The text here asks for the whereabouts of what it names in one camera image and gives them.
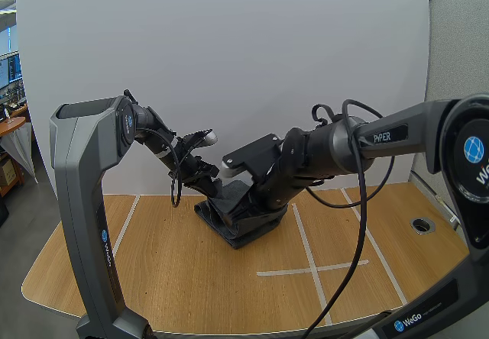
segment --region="wooden table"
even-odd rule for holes
[[[19,116],[16,118],[5,119],[0,123],[0,137],[11,133],[19,129],[22,125],[25,124],[25,117]]]
[[[319,194],[345,204],[345,196],[355,200],[358,190]],[[309,326],[353,257],[355,210],[323,207],[303,192],[279,227],[233,250],[194,214],[193,205],[201,200],[184,196],[175,209],[169,196],[105,196],[108,229],[113,241],[121,238],[115,260],[128,307],[155,331],[244,334]],[[432,219],[435,232],[417,234],[409,221],[419,217]],[[399,307],[468,254],[413,184],[385,186],[369,202],[368,218],[361,265],[322,324]],[[85,313],[61,224],[32,266],[22,293],[55,311]]]
[[[20,114],[26,112],[29,109],[29,107],[26,105],[21,106],[20,108],[15,109],[11,114],[11,118],[15,118],[16,116],[19,116]]]

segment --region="white wall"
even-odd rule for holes
[[[181,135],[214,128],[219,142],[201,151],[214,164],[269,132],[313,128],[318,102],[339,110],[356,98],[384,114],[414,105],[425,92],[428,20],[427,0],[18,0],[24,85],[47,165],[58,105],[126,88]],[[406,181],[412,160],[400,157],[391,181]],[[369,183],[386,167],[378,162]],[[135,144],[104,191],[165,194],[169,184]]]

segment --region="black cable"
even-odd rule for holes
[[[382,182],[379,184],[379,186],[374,190],[374,192],[372,192],[368,198],[367,198],[367,202],[372,199],[373,197],[375,197],[379,191],[384,187],[385,183],[387,182],[387,180],[389,179],[389,176],[390,176],[390,173],[392,172],[392,169],[394,167],[394,160],[396,159],[396,157],[391,157],[390,158],[390,164],[389,164],[389,168],[387,169],[387,173],[385,174],[384,178],[382,179]],[[307,192],[315,199],[317,200],[318,202],[320,202],[321,204],[325,205],[326,207],[330,207],[330,208],[336,208],[336,209],[345,209],[345,208],[351,208],[351,207],[356,207],[357,205],[360,205],[360,201],[358,202],[354,202],[354,203],[351,203],[351,204],[331,204],[329,202],[327,202],[326,200],[324,199],[321,199],[310,187],[306,187],[306,190]]]
[[[345,122],[345,128],[348,133],[348,139],[351,140],[350,146],[351,146],[351,151],[355,156],[355,161],[357,163],[358,185],[360,186],[361,207],[360,207],[360,231],[358,232],[358,242],[357,242],[357,247],[355,249],[355,255],[353,256],[353,260],[351,262],[350,268],[348,269],[348,272],[346,273],[345,278],[342,281],[342,284],[340,284],[339,287],[336,289],[335,294],[331,297],[328,304],[326,305],[324,310],[322,310],[318,318],[313,322],[311,326],[309,326],[309,328],[303,334],[302,339],[305,339],[310,334],[310,332],[321,322],[321,320],[326,316],[326,314],[329,312],[331,307],[335,304],[338,297],[342,294],[343,290],[348,285],[348,282],[350,282],[353,273],[357,269],[357,265],[358,262],[360,261],[361,252],[363,250],[364,242],[365,242],[365,231],[367,230],[367,186],[365,185],[365,174],[363,170],[363,165],[361,163],[360,144],[358,142],[357,137],[351,131],[351,126],[348,122],[348,105],[356,105],[367,111],[370,110],[368,106],[354,100],[346,100],[343,102],[343,106],[342,106],[343,121]]]
[[[367,110],[369,111],[370,113],[374,114],[375,116],[377,116],[379,119],[380,118],[383,118],[382,114],[380,112],[378,112],[377,110],[374,110],[373,108],[371,108],[370,106],[367,106],[365,104],[362,104],[361,102],[356,102],[356,103],[353,103],[355,102],[355,100],[351,100],[352,103],[351,105],[357,105],[359,106],[358,104],[361,104],[361,106],[359,106],[360,108],[363,108],[364,110]],[[390,158],[390,164],[389,164],[389,168],[387,169],[387,173],[385,174],[384,178],[382,179],[382,182],[379,184],[379,186],[374,190],[374,192],[372,192],[368,198],[367,198],[367,202],[372,199],[373,197],[375,197],[379,191],[384,187],[385,183],[387,182],[387,180],[389,179],[389,176],[390,176],[390,173],[392,172],[392,169],[394,167],[394,161],[395,161],[396,157],[391,157]],[[307,192],[315,199],[317,200],[318,202],[320,202],[321,204],[325,205],[326,207],[330,207],[330,208],[336,208],[336,209],[345,209],[345,208],[352,208],[352,207],[356,207],[357,205],[360,205],[360,201],[358,202],[354,202],[354,203],[351,203],[351,204],[332,204],[332,203],[329,203],[327,202],[326,200],[324,199],[321,199],[317,194],[314,193],[314,191],[310,188],[310,187],[306,187],[306,190]]]
[[[162,134],[158,133],[157,131],[148,128],[143,128],[141,129],[141,131],[146,131],[150,134],[156,135],[170,149],[170,152],[173,156],[173,162],[175,163],[175,168],[176,168],[175,172],[173,172],[172,181],[171,181],[171,205],[174,208],[176,208],[180,204],[180,199],[182,198],[182,171],[180,169],[180,161],[178,160],[178,156],[175,152],[175,149],[171,145],[171,142],[169,142]],[[178,179],[178,189],[176,190],[176,201],[175,201],[175,178]]]

